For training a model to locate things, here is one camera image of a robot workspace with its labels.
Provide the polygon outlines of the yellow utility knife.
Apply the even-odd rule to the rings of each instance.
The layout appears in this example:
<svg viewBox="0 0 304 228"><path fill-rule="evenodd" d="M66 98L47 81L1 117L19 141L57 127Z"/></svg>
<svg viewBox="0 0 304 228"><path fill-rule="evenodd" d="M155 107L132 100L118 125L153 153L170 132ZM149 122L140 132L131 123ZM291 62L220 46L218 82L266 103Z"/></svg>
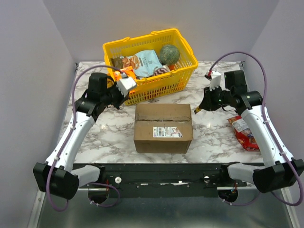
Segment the yellow utility knife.
<svg viewBox="0 0 304 228"><path fill-rule="evenodd" d="M201 109L199 107L197 107L195 110L194 110L194 113L197 114L198 112L200 112Z"/></svg>

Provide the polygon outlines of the brown cardboard express box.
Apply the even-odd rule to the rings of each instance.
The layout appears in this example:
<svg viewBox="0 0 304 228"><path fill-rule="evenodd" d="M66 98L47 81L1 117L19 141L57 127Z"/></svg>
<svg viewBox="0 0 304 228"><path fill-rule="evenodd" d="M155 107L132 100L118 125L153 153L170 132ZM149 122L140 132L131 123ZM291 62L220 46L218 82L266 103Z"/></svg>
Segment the brown cardboard express box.
<svg viewBox="0 0 304 228"><path fill-rule="evenodd" d="M138 153L186 154L193 140L189 104L138 104L134 144Z"/></svg>

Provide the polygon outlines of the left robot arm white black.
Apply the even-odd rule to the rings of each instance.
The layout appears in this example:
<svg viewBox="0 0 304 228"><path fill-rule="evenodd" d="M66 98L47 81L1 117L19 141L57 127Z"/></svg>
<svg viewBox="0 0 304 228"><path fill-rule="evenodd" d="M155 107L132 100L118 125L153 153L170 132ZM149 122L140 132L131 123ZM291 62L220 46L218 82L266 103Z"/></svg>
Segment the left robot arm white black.
<svg viewBox="0 0 304 228"><path fill-rule="evenodd" d="M109 105L119 109L128 99L129 92L136 88L133 78L124 76L107 86L110 77L104 73L92 73L88 88L76 101L70 123L51 155L44 163L36 163L33 168L40 191L66 200L76 194L78 188L91 183L102 187L105 183L102 165L86 165L74 169L76 154L89 130L99 115Z"/></svg>

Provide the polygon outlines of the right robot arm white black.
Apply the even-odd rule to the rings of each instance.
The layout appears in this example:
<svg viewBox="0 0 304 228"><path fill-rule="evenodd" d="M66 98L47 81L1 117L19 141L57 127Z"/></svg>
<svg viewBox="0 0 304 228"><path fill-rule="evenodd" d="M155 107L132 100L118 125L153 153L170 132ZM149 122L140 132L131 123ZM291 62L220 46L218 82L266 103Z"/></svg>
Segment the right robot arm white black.
<svg viewBox="0 0 304 228"><path fill-rule="evenodd" d="M257 91L249 91L242 70L224 74L225 89L220 87L221 74L208 72L205 77L210 85L204 88L204 96L195 112L200 110L216 111L225 106L235 108L247 124L259 147L263 166L245 165L231 162L223 166L218 180L229 186L235 180L252 183L261 193L290 187L296 176L304 171L304 162L296 160L278 136L268 114L262 106L263 98Z"/></svg>

